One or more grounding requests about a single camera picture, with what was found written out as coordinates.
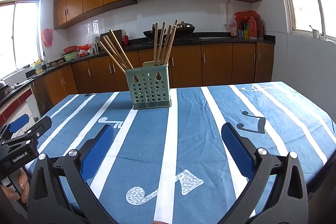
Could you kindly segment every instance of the window frame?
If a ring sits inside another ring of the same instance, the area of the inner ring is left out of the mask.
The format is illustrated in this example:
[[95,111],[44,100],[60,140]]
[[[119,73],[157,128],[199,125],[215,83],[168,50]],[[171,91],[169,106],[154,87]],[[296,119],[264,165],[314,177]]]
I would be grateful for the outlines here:
[[[16,11],[16,4],[17,3],[35,3],[36,4],[36,10],[37,10],[37,22],[36,22],[36,45],[37,45],[37,53],[38,53],[38,57],[40,60],[42,60],[42,54],[41,52],[43,51],[43,49],[41,49],[41,41],[40,41],[40,23],[39,23],[39,20],[40,20],[40,3],[41,0],[6,0],[6,1],[0,1],[0,6],[7,6],[7,5],[14,5],[14,13],[13,13],[13,18],[12,18],[12,22],[13,22],[13,27],[12,27],[12,46],[13,46],[13,53],[14,53],[14,62],[15,62],[15,67],[16,67],[16,56],[15,56],[15,47],[14,47],[14,40],[15,40],[15,37],[14,37],[14,17],[15,17],[15,11]],[[2,76],[3,79],[15,74],[16,72],[18,71],[21,71],[23,70],[24,67],[20,67],[20,68],[17,68],[16,67],[16,70],[7,74],[7,75],[4,75]]]

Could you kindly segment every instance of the red bottle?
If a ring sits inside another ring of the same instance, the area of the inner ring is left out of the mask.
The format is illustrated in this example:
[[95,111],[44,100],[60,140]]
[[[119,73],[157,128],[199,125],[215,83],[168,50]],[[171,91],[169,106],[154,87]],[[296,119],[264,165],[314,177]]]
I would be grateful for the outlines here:
[[128,36],[126,35],[126,32],[124,32],[123,42],[125,46],[128,46]]

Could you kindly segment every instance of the red bowl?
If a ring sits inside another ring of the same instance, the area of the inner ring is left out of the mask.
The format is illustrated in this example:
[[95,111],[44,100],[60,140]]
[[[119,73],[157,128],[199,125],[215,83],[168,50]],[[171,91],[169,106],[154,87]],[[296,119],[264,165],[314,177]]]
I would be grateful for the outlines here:
[[71,47],[65,48],[63,51],[67,54],[67,53],[75,52],[76,50],[77,50],[77,46],[71,46]]

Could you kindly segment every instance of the table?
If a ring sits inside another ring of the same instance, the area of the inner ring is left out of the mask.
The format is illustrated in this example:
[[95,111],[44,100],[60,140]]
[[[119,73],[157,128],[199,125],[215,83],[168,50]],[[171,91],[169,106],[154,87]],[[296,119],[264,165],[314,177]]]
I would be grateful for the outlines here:
[[[132,109],[129,92],[70,95],[46,114],[52,127],[39,139],[38,150],[62,156],[106,123],[113,126],[114,142],[87,182],[120,224],[217,223],[247,183],[220,137],[225,122],[257,148],[275,155],[295,151],[307,183],[335,152],[334,122],[283,82],[180,88],[170,94],[170,108],[148,110]],[[30,173],[34,166],[26,165]],[[273,181],[271,176],[255,213],[263,209]]]

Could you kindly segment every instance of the white stripe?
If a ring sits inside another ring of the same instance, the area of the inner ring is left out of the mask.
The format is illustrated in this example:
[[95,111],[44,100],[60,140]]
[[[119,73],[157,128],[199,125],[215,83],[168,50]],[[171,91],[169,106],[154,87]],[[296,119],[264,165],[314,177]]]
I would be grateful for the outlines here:
[[323,128],[325,129],[325,131],[327,132],[327,134],[330,136],[330,138],[333,140],[333,142],[336,143],[336,137],[331,132],[331,130],[329,129],[329,127],[327,126],[327,124],[325,123],[325,121],[322,119],[322,117],[320,115],[318,115],[315,111],[313,111],[310,107],[308,107],[304,102],[302,102],[297,97],[295,97],[290,91],[285,90],[283,87],[281,87],[277,83],[272,83],[272,84],[274,86],[276,86],[282,92],[286,93],[286,95],[291,100],[293,100],[293,101],[297,102],[298,104],[300,104],[307,112],[310,112],[316,119],[318,119],[320,121],[320,123],[322,124]]
[[321,148],[319,145],[316,143],[314,138],[312,137],[310,131],[308,130],[307,126],[300,121],[298,117],[296,117],[287,107],[285,107],[283,104],[281,104],[278,100],[276,100],[273,96],[271,96],[267,91],[262,89],[258,84],[253,84],[255,87],[258,88],[258,91],[262,92],[269,100],[271,100],[278,108],[282,109],[290,119],[292,119],[293,122],[295,122],[299,127],[301,127],[302,131],[306,135],[307,140],[317,153],[317,155],[320,157],[320,159],[323,162],[323,165],[327,163],[327,157],[325,154],[322,152]]
[[137,112],[138,111],[134,110],[133,108],[130,110],[123,125],[121,126],[119,132],[117,133],[110,149],[108,150],[103,162],[101,163],[97,171],[97,174],[93,178],[90,188],[97,198],[100,197],[101,191],[103,190],[107,177],[112,169],[112,166],[117,158],[121,146],[124,143],[126,135],[132,125],[132,122],[134,121]]
[[171,107],[168,111],[165,148],[156,198],[154,221],[173,223],[177,161],[177,90],[170,89]]
[[[216,104],[214,98],[212,97],[209,89],[206,86],[201,87],[202,92],[204,94],[204,97],[206,99],[206,101],[208,102],[209,108],[211,110],[212,116],[215,119],[218,131],[219,131],[219,135],[221,135],[221,131],[222,131],[222,126],[226,123],[225,118],[223,117],[218,105]],[[247,185],[247,178],[244,177],[235,161],[233,160],[229,150],[227,149],[222,137],[220,137],[220,139],[222,140],[224,149],[225,149],[225,153],[227,156],[227,162],[229,164],[229,169],[230,169],[230,173],[231,173],[231,178],[232,178],[232,183],[233,183],[233,188],[235,190],[235,195],[236,198],[238,198],[240,196],[240,194],[242,193],[242,191],[244,190],[245,186]],[[253,212],[251,213],[250,217],[255,216],[255,210],[253,210]]]
[[90,131],[93,125],[98,121],[100,116],[105,112],[105,110],[109,107],[109,105],[113,102],[119,92],[114,92],[110,98],[103,104],[103,106],[98,110],[98,112],[91,118],[91,120],[86,124],[86,126],[82,129],[82,131],[78,134],[72,144],[68,147],[68,149],[64,152],[63,156],[65,156],[71,149],[76,149],[77,146],[81,143],[81,141],[85,138],[86,134]]
[[[62,130],[62,128],[78,113],[80,112],[80,110],[86,106],[86,104],[95,96],[91,95],[89,98],[87,98],[68,118],[65,119],[64,122],[62,122],[52,133],[51,135],[42,143],[42,145],[40,146],[40,148],[37,150],[39,153],[41,153],[43,151],[44,148],[46,148],[46,146],[51,142],[51,140]],[[27,163],[26,169],[28,169],[30,167],[30,165],[33,163],[34,161],[31,161],[29,163]]]
[[58,114],[62,109],[64,109],[68,104],[70,104],[73,100],[75,100],[79,94],[76,94],[74,97],[72,97],[69,101],[67,101],[63,106],[59,108],[53,115],[50,116],[50,119],[54,117],[56,114]]
[[[241,91],[235,85],[229,85],[229,87],[241,99],[241,101],[247,106],[247,108],[253,113],[254,116],[265,117],[259,110],[256,109],[256,107],[250,102],[250,100],[243,93],[241,93]],[[275,146],[277,147],[279,155],[287,156],[288,150],[283,140],[281,139],[279,134],[275,131],[275,129],[272,127],[272,125],[268,122],[267,119],[265,123],[265,130],[273,140]]]

